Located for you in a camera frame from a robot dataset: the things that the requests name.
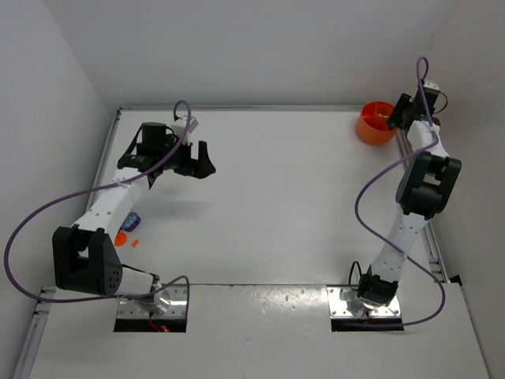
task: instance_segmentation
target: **table surface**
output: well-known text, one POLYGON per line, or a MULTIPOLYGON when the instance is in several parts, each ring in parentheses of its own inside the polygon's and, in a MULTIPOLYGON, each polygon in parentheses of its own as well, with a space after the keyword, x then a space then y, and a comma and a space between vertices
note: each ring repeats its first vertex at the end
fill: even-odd
MULTIPOLYGON (((398 158, 355 136, 356 112, 196 111, 194 140, 217 168, 197 181, 165 173, 134 210, 142 224, 123 263, 193 283, 187 333, 113 333, 117 300, 53 305, 31 379, 484 378, 465 301, 405 332, 331 332, 325 284, 366 269, 381 244, 354 219, 359 189, 398 158), (244 285, 206 285, 206 284, 244 285)), ((102 181, 142 122, 170 112, 124 111, 102 181)), ((402 169, 365 196, 363 217, 387 233, 402 169)), ((412 255, 428 266, 419 238, 412 255)), ((58 291, 59 298, 76 294, 58 291)), ((398 289, 404 321, 426 317, 440 290, 406 265, 398 289)))

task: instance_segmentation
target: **white table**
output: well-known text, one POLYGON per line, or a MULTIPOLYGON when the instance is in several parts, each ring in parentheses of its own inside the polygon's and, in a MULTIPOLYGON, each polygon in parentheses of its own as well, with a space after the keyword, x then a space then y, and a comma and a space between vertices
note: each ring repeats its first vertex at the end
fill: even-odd
MULTIPOLYGON (((201 181, 158 178, 134 208, 141 225, 118 248, 122 263, 166 281, 186 274, 198 284, 187 333, 113 333, 115 300, 54 305, 31 379, 487 376, 456 284, 445 285, 446 309, 425 325, 331 332, 324 285, 345 283, 352 261, 366 269, 380 250, 355 220, 354 199, 398 158, 394 142, 362 144, 354 132, 357 112, 195 116, 193 140, 208 142, 217 173, 201 181)), ((123 111, 98 182, 110 180, 142 122, 170 120, 169 111, 123 111)), ((362 202, 365 220, 384 234, 401 176, 399 167, 362 202)), ((412 257, 428 267, 427 252, 419 238, 412 257)), ((440 302, 437 286, 412 265, 403 270, 398 296, 404 321, 427 316, 440 302)))

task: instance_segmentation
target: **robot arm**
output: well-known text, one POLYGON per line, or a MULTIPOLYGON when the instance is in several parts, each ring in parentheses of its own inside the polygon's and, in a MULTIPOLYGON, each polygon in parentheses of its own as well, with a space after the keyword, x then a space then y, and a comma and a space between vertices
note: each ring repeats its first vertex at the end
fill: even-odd
MULTIPOLYGON (((98 200, 73 226, 56 230, 53 234, 53 258, 59 288, 103 297, 140 295, 152 290, 159 280, 158 276, 122 265, 112 238, 135 203, 165 170, 194 178, 214 174, 207 143, 199 142, 198 159, 192 159, 192 144, 187 137, 161 168, 133 182, 122 182, 149 170, 163 159, 181 138, 186 122, 186 118, 180 118, 170 128, 157 122, 143 123, 118 161, 118 169, 110 181, 118 185, 102 191, 98 200), (140 132, 142 142, 137 143, 140 132), (134 148, 137 148, 136 154, 133 154, 134 148)), ((196 125, 196 119, 192 119, 190 133, 196 125)))
MULTIPOLYGON (((430 112, 440 90, 436 84, 425 82, 430 112)), ((399 127, 408 131, 407 138, 413 150, 433 143, 432 130, 425 119, 421 95, 414 99, 403 94, 388 120, 390 129, 399 127)), ((440 127, 434 125, 435 132, 440 127)), ((417 155, 408 166, 396 192, 398 211, 387 239, 404 253, 385 243, 379 256, 361 277, 357 296, 371 306, 387 306, 395 296, 402 266, 412 249, 417 235, 429 220, 443 211, 455 185, 461 161, 451 158, 439 143, 417 155)))

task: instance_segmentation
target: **orange bowl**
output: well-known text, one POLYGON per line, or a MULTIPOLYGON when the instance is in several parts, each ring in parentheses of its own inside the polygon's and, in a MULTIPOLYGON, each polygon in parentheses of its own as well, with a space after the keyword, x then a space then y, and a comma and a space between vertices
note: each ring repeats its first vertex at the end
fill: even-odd
POLYGON ((397 128, 389 130, 387 119, 394 107, 384 101, 374 101, 366 104, 357 120, 356 133, 367 144, 381 145, 387 143, 397 132, 397 128))

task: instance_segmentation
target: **white wall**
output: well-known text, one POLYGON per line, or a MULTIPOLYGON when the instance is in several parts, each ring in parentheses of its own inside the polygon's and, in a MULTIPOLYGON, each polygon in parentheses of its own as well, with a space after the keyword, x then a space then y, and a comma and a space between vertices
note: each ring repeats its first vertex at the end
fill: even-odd
POLYGON ((443 143, 463 162, 436 223, 450 274, 460 274, 484 358, 505 377, 505 2, 453 1, 429 48, 429 77, 449 97, 443 143))
POLYGON ((449 0, 45 0, 117 107, 395 102, 449 0))
MULTIPOLYGON (((34 208, 92 184, 112 114, 42 0, 0 2, 0 46, 0 245, 5 246, 34 208)), ((54 284, 52 233, 76 219, 85 201, 57 206, 21 232, 11 263, 28 289, 54 284)), ((0 378, 13 374, 34 306, 2 270, 0 378)))

